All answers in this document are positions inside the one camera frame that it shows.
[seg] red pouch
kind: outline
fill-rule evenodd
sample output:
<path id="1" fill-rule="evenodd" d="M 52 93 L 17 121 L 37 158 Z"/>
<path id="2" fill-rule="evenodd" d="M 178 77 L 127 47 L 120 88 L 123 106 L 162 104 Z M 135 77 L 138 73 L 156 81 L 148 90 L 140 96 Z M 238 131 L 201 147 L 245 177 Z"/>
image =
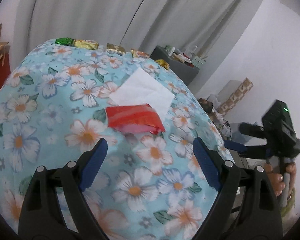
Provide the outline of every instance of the red pouch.
<path id="1" fill-rule="evenodd" d="M 150 132 L 158 134 L 165 128 L 157 112 L 148 104 L 140 106 L 110 106 L 106 108 L 108 126 L 123 133 Z"/>

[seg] silver screw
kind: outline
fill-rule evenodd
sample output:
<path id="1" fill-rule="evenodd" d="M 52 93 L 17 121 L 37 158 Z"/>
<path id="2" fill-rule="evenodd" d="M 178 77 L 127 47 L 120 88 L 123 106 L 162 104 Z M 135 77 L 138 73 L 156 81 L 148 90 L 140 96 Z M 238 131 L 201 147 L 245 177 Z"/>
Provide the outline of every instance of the silver screw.
<path id="1" fill-rule="evenodd" d="M 225 161 L 225 166 L 232 167 L 233 166 L 233 162 L 232 161 Z"/>
<path id="2" fill-rule="evenodd" d="M 257 166 L 257 171 L 263 172 L 265 169 L 262 166 Z"/>
<path id="3" fill-rule="evenodd" d="M 69 168 L 73 168 L 74 166 L 76 166 L 76 162 L 75 161 L 70 161 L 70 162 L 68 162 L 68 164 L 67 164 L 67 166 L 69 167 Z"/>
<path id="4" fill-rule="evenodd" d="M 39 166 L 39 167 L 37 168 L 37 172 L 42 172 L 42 171 L 44 171 L 44 166 Z"/>

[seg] white paper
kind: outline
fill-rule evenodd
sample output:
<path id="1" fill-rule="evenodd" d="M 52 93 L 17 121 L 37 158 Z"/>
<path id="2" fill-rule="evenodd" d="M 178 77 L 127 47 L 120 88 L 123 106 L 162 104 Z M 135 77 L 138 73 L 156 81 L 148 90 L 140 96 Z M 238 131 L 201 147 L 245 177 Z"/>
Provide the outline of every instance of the white paper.
<path id="1" fill-rule="evenodd" d="M 138 68 L 110 98 L 119 106 L 149 104 L 163 123 L 174 95 L 142 68 Z"/>

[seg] gray curtain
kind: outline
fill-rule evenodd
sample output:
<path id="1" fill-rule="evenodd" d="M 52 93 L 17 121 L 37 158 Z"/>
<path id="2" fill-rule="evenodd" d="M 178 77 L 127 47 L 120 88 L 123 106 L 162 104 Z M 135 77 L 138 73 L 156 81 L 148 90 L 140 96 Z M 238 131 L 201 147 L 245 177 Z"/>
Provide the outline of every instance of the gray curtain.
<path id="1" fill-rule="evenodd" d="M 157 45 L 199 48 L 234 0 L 21 0 L 11 66 L 57 37 L 121 44 L 151 53 Z"/>

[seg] floral tablecloth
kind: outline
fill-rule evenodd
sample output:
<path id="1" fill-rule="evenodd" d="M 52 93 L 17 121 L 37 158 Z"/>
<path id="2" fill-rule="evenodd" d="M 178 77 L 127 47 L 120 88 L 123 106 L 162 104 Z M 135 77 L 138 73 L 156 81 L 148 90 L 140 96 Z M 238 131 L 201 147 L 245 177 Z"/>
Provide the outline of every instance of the floral tablecloth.
<path id="1" fill-rule="evenodd" d="M 108 141 L 107 157 L 91 188 L 83 192 L 110 239 L 189 239 L 204 221 L 217 192 L 193 155 L 197 136 L 224 159 L 232 159 L 209 117 L 186 85 L 153 60 L 98 50 L 37 46 L 0 91 L 0 212 L 15 230 L 35 169 L 63 167 Z M 167 87 L 175 99 L 166 132 L 126 134 L 108 128 L 109 95 L 137 69 Z M 70 229 L 76 230 L 60 189 Z"/>

